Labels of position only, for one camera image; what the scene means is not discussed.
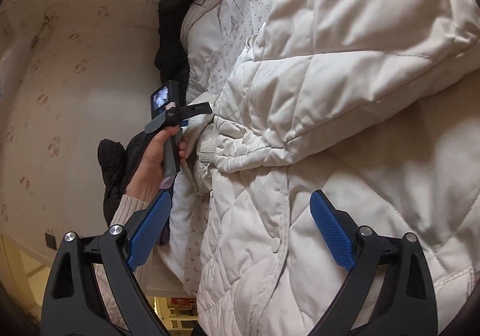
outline white quilted jacket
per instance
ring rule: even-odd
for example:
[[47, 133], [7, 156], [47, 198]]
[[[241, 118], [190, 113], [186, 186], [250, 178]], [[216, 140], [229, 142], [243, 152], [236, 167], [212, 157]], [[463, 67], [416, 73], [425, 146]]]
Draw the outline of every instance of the white quilted jacket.
[[358, 225], [418, 235], [448, 324], [480, 269], [479, 37], [474, 0], [272, 0], [216, 108], [208, 335], [304, 336], [324, 314], [346, 274], [318, 188]]

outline silver bolt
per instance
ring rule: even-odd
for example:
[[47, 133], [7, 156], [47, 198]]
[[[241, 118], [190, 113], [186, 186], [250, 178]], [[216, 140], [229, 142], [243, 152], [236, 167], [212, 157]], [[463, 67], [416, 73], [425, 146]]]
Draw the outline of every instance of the silver bolt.
[[360, 228], [361, 235], [369, 236], [369, 235], [372, 235], [373, 233], [374, 231], [369, 226], [362, 226]]
[[65, 235], [65, 241], [73, 241], [75, 239], [75, 233], [74, 232], [69, 232]]
[[409, 240], [410, 242], [415, 242], [415, 241], [417, 241], [417, 236], [414, 235], [413, 233], [407, 233], [407, 234], [406, 234], [406, 237], [407, 237], [407, 240]]
[[122, 227], [120, 225], [113, 225], [109, 232], [111, 235], [119, 235], [122, 232]]

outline blue rubber pad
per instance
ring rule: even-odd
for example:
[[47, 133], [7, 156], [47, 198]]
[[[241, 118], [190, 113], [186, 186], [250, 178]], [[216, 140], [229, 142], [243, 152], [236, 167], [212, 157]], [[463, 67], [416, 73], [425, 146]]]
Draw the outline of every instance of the blue rubber pad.
[[350, 272], [355, 266], [352, 241], [318, 192], [310, 196], [310, 213], [335, 262]]
[[170, 217], [171, 208], [170, 194], [165, 191], [130, 241], [130, 256], [127, 265], [132, 272], [147, 261], [158, 236]]

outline display screen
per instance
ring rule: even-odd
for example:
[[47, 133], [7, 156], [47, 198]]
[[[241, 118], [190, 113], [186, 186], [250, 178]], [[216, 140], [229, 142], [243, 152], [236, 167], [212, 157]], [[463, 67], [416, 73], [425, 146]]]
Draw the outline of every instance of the display screen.
[[153, 111], [156, 111], [161, 106], [167, 104], [169, 101], [169, 89], [162, 88], [153, 96]]

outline hand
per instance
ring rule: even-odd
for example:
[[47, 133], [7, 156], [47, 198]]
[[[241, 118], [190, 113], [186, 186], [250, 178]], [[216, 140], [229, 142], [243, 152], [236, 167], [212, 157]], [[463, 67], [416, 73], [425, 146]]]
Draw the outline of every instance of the hand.
[[[163, 180], [163, 145], [169, 137], [176, 135], [179, 130], [179, 126], [166, 127], [153, 137], [143, 154], [137, 171], [127, 186], [126, 195], [146, 203], [153, 200]], [[178, 156], [181, 162], [185, 162], [186, 147], [186, 142], [180, 142]]]

